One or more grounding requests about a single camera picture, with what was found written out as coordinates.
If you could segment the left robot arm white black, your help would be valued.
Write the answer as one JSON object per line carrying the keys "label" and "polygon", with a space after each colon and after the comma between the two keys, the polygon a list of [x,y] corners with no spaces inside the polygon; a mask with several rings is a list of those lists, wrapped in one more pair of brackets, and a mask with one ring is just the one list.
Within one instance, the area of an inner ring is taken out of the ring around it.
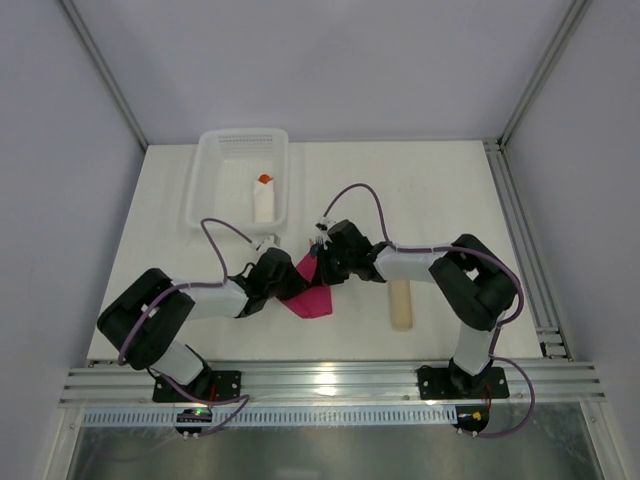
{"label": "left robot arm white black", "polygon": [[195,350],[176,340],[190,318],[239,319],[260,312],[268,301],[290,300],[312,283],[283,250],[271,247],[257,262],[220,282],[176,283],[159,268],[136,279],[99,316],[97,328],[118,351],[117,362],[157,378],[167,402],[180,397],[208,405],[230,403],[219,374]]}

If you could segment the pink paper napkin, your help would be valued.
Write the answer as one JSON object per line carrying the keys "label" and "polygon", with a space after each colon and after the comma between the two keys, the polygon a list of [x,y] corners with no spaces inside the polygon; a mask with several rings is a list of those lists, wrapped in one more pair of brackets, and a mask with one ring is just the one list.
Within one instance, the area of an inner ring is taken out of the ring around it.
{"label": "pink paper napkin", "polygon": [[[317,267],[317,259],[307,253],[296,265],[298,273],[311,281]],[[302,319],[318,319],[333,313],[331,288],[329,286],[311,286],[301,294],[281,303]]]}

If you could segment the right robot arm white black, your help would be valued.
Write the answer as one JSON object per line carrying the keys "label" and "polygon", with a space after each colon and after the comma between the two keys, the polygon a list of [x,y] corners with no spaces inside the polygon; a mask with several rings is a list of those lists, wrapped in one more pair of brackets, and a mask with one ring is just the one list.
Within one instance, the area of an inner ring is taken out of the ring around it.
{"label": "right robot arm white black", "polygon": [[409,281],[436,285],[461,321],[454,355],[445,367],[417,370],[423,400],[479,399],[498,386],[502,370],[493,354],[504,315],[521,299],[521,285],[479,239],[463,234],[451,244],[400,247],[389,240],[373,244],[349,220],[316,225],[323,234],[314,248],[312,284],[333,286],[355,275],[366,282]]}

